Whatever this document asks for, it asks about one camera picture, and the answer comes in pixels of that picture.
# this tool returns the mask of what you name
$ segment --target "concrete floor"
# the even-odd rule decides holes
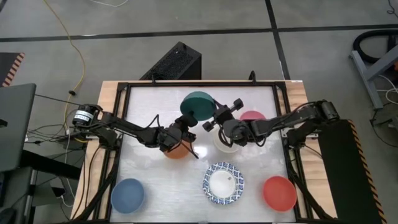
[[[271,28],[262,0],[130,0],[119,8],[89,0],[49,0],[49,3],[71,35]],[[398,22],[386,13],[387,1],[272,0],[271,3],[278,27]],[[0,12],[0,30],[0,41],[4,37],[65,35],[41,0],[8,0]],[[370,99],[348,59],[354,38],[365,31],[281,32],[279,35],[290,77],[304,81],[308,99],[330,100],[341,117],[355,122],[384,213],[388,222],[395,223],[398,222],[398,149],[375,137],[369,124],[373,114]],[[96,103],[104,80],[139,79],[178,41],[203,54],[203,79],[247,79],[251,70],[256,71],[258,79],[284,79],[271,32],[77,40],[74,43],[86,60],[87,74],[74,101]],[[364,43],[364,48],[376,56],[385,52],[385,46],[384,39]],[[67,91],[81,75],[80,59],[68,41],[0,42],[0,52],[24,52],[25,59],[12,84],[34,82],[37,93],[43,95],[66,99]],[[63,107],[63,103],[36,98],[30,128],[62,123]],[[376,130],[386,141],[398,145],[395,130],[386,127]],[[50,143],[27,149],[46,156],[63,151]],[[35,223],[64,220],[58,205],[37,209]]]

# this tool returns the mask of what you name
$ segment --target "black speaker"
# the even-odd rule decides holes
[[[201,80],[201,53],[178,42],[140,80]]]

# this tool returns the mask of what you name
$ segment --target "metal stand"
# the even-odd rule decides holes
[[[40,156],[36,153],[26,150],[22,151],[20,166],[31,167],[37,171],[42,171],[69,179],[78,180],[80,178],[79,168],[49,159],[44,156]]]
[[[384,106],[380,99],[379,94],[377,93],[377,88],[374,84],[374,79],[377,78],[379,75],[381,75],[383,72],[385,72],[398,60],[398,45],[395,46],[390,51],[388,51],[383,57],[381,57],[376,63],[374,63],[369,68],[366,68],[364,62],[362,61],[361,56],[359,56],[359,53],[356,50],[353,50],[349,55],[349,57],[353,59],[356,68],[358,69],[359,74],[363,79],[365,87],[368,90],[369,96],[371,97],[374,109],[375,110],[383,109]],[[387,120],[388,122],[397,121],[398,116],[395,115],[384,120]]]

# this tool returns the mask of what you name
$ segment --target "white table surface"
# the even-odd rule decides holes
[[[160,125],[168,126],[181,116],[180,103],[193,91],[204,91],[221,104],[231,106],[237,98],[243,108],[260,111],[266,118],[276,117],[272,88],[257,87],[134,87],[131,89],[127,120],[147,126],[156,114]],[[262,199],[262,185],[273,175],[286,177],[287,171],[279,132],[271,134],[264,147],[253,143],[233,154],[219,151],[212,133],[199,122],[190,132],[199,160],[191,154],[180,160],[168,159],[159,148],[149,149],[130,136],[124,137],[117,183],[135,178],[144,185],[142,207],[132,214],[111,212],[111,222],[294,222],[294,212],[273,211]],[[216,162],[230,162],[243,174],[242,197],[230,205],[208,200],[202,189],[205,172]]]

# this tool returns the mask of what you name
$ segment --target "blue and white plate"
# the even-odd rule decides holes
[[[232,164],[218,162],[206,170],[203,190],[214,203],[228,205],[242,196],[244,179],[242,173]]]

